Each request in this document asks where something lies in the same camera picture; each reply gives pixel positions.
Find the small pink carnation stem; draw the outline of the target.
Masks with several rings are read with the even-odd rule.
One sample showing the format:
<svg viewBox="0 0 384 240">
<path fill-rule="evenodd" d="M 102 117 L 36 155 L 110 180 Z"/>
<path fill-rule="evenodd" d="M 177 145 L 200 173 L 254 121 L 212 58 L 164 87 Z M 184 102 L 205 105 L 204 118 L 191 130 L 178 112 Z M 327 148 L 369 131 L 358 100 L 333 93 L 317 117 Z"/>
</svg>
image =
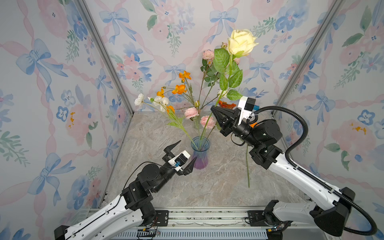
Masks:
<svg viewBox="0 0 384 240">
<path fill-rule="evenodd" d="M 216 126 L 216 119 L 215 117 L 212 117 L 211 115 L 209 116 L 204 116 L 201 118 L 200 121 L 201 125 L 203 126 L 203 132 L 201 134 L 200 139 L 202 140 L 205 137 L 206 131 L 207 130 L 213 130 Z"/>
</svg>

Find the blue purple glass vase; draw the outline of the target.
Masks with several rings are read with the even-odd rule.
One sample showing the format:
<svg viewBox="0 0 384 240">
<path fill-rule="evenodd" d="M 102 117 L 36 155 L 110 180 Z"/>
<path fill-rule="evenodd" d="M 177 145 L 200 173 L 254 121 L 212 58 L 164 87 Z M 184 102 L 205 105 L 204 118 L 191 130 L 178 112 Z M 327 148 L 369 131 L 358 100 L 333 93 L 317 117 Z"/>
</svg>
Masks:
<svg viewBox="0 0 384 240">
<path fill-rule="evenodd" d="M 191 147 L 194 150 L 193 159 L 196 158 L 194 168 L 202 170 L 207 167 L 209 163 L 208 150 L 211 143 L 206 137 L 197 136 L 193 138 Z"/>
</svg>

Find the orange rose stem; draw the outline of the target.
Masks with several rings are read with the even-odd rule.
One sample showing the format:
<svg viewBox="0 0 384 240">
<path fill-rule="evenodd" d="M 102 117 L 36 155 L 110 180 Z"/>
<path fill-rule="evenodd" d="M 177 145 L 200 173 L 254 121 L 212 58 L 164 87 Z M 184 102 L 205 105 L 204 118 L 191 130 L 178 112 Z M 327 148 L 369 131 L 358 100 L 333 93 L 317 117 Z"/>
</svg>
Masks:
<svg viewBox="0 0 384 240">
<path fill-rule="evenodd" d="M 250 126 L 252 128 L 254 128 L 256 125 L 257 125 L 257 123 L 253 123 Z M 251 184 L 250 184 L 250 169 L 249 169 L 249 158 L 248 158 L 248 155 L 249 155 L 249 145 L 247 145 L 247 147 L 246 147 L 246 167 L 247 167 L 248 188 L 250 188 Z"/>
</svg>

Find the pink rose stem with leaves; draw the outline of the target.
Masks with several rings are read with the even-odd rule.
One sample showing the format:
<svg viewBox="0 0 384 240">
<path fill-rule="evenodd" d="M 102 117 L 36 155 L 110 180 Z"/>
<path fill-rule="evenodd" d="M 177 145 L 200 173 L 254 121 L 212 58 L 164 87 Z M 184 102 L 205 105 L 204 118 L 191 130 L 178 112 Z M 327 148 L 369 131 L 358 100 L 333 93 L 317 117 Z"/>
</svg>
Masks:
<svg viewBox="0 0 384 240">
<path fill-rule="evenodd" d="M 217 47 L 216 49 L 225 49 L 228 50 L 228 44 L 222 43 L 221 47 Z M 201 83 L 201 88 L 206 87 L 212 87 L 216 84 L 216 82 L 219 82 L 220 73 L 218 70 L 216 70 L 214 66 L 214 51 L 212 50 L 205 50 L 203 51 L 203 59 L 202 59 L 202 66 L 201 71 L 203 72 L 203 79 Z M 238 71 L 240 71 L 239 68 L 240 59 L 234 58 L 232 61 L 232 74 L 234 75 Z M 225 74 L 229 74 L 229 67 L 226 67 Z"/>
</svg>

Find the pink carnation single stem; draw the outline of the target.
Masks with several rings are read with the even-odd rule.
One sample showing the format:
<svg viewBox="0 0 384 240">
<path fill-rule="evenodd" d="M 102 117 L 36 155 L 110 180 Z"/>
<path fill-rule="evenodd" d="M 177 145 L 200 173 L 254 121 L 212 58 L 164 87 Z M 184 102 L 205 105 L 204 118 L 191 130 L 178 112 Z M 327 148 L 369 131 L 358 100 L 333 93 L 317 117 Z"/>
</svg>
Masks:
<svg viewBox="0 0 384 240">
<path fill-rule="evenodd" d="M 202 56 L 201 71 L 203 72 L 202 83 L 200 87 L 200 93 L 198 98 L 197 107 L 199 113 L 208 104 L 208 96 L 210 95 L 213 87 L 217 81 L 218 72 L 214 67 L 215 53 L 212 50 L 204 50 Z"/>
</svg>

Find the orange poppy flower stem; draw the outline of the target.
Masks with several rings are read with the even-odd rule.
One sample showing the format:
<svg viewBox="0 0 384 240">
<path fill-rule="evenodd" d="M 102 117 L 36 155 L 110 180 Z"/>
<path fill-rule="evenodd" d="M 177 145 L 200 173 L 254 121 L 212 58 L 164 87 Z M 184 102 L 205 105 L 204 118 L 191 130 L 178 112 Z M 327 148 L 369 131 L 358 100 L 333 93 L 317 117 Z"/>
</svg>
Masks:
<svg viewBox="0 0 384 240">
<path fill-rule="evenodd" d="M 175 104 L 178 110 L 188 108 L 200 108 L 200 102 L 193 95 L 191 73 L 187 71 L 180 72 L 178 75 L 180 82 L 173 87 L 163 86 L 156 93 L 157 97 L 167 98 L 171 104 Z"/>
</svg>

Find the pale yellow rose stem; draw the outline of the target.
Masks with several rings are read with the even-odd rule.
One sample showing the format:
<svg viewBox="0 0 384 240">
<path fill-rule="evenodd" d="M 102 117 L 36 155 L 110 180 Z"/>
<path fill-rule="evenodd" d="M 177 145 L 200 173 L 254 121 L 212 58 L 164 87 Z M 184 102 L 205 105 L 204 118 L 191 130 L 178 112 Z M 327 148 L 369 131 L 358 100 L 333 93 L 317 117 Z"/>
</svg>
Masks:
<svg viewBox="0 0 384 240">
<path fill-rule="evenodd" d="M 240 58 L 248 56 L 258 45 L 255 37 L 249 30 L 232 31 L 228 41 L 215 50 L 205 50 L 202 53 L 203 73 L 198 100 L 195 107 L 202 111 L 210 103 L 207 101 L 213 88 L 219 87 L 219 92 L 211 100 L 215 107 L 234 109 L 237 105 L 228 104 L 223 99 L 230 101 L 239 100 L 242 95 L 236 88 L 243 81 L 243 70 L 238 65 Z"/>
</svg>

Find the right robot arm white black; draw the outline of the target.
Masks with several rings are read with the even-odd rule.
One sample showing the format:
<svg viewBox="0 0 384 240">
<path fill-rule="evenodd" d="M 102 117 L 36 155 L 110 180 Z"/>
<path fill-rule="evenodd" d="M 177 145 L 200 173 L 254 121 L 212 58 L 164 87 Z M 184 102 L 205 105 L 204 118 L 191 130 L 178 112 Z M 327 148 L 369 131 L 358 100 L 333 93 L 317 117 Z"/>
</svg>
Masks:
<svg viewBox="0 0 384 240">
<path fill-rule="evenodd" d="M 310 202 L 305 204 L 272 200 L 262 217 L 252 221 L 252 224 L 263 221 L 278 232 L 290 222 L 301 222 L 314 224 L 335 237 L 343 234 L 352 208 L 348 201 L 355 196 L 352 190 L 332 187 L 289 161 L 275 145 L 282 137 L 276 120 L 268 119 L 252 127 L 246 119 L 241 119 L 239 108 L 212 107 L 211 111 L 224 136 L 232 134 L 252 147 L 249 154 L 257 165 L 283 177 L 310 197 Z"/>
</svg>

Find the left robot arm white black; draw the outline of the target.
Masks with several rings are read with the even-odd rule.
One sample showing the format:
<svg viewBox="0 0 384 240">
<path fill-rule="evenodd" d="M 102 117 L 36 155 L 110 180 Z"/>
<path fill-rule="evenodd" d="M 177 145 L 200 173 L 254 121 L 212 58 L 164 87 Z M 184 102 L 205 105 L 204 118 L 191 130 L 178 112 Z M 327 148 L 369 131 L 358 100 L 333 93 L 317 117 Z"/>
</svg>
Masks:
<svg viewBox="0 0 384 240">
<path fill-rule="evenodd" d="M 187 151 L 175 155 L 172 144 L 164 149 L 164 164 L 145 161 L 132 182 L 126 182 L 121 193 L 107 206 L 89 218 L 73 226 L 55 229 L 56 240 L 109 240 L 132 228 L 146 227 L 156 222 L 156 210 L 152 204 L 153 193 L 174 176 L 186 176 L 193 172 L 196 158 Z"/>
</svg>

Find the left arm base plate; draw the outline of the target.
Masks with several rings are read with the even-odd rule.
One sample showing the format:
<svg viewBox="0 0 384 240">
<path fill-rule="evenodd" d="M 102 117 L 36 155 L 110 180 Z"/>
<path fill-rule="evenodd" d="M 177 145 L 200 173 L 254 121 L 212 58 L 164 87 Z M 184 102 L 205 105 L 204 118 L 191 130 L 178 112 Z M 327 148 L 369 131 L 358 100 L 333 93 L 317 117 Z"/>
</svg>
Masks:
<svg viewBox="0 0 384 240">
<path fill-rule="evenodd" d="M 169 222 L 168 210 L 155 210 L 149 213 L 149 215 L 143 216 L 144 220 L 141 226 L 158 226 L 167 227 Z"/>
</svg>

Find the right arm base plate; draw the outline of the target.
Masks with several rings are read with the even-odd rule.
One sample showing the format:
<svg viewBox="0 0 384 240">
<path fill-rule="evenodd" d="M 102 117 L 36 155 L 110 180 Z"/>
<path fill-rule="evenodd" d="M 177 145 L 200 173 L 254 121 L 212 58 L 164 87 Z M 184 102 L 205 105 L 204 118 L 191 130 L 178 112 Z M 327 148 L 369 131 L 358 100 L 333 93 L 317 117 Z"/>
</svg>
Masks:
<svg viewBox="0 0 384 240">
<path fill-rule="evenodd" d="M 250 210 L 247 214 L 245 222 L 252 227 L 284 228 L 292 223 L 292 221 L 282 222 L 270 214 L 265 214 L 264 211 Z"/>
</svg>

